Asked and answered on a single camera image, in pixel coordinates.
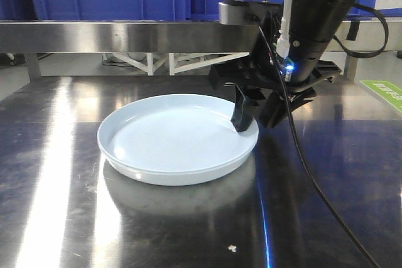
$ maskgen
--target stainless steel table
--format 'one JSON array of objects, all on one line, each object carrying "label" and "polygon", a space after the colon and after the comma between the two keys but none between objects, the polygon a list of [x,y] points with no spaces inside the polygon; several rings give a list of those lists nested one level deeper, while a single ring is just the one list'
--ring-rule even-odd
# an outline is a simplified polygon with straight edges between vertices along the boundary
[{"label": "stainless steel table", "polygon": [[[317,92],[295,112],[317,181],[377,261],[402,267],[401,117],[342,77]],[[232,87],[43,77],[0,102],[0,267],[369,267],[312,190],[286,122],[202,185],[146,185],[105,164],[107,114],[171,93],[231,99]]]}]

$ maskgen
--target green label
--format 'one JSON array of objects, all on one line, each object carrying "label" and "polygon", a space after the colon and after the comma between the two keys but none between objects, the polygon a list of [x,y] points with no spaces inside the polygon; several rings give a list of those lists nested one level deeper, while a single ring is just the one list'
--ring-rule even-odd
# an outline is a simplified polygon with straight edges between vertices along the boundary
[{"label": "green label", "polygon": [[389,81],[360,81],[365,86],[402,112],[402,89]]}]

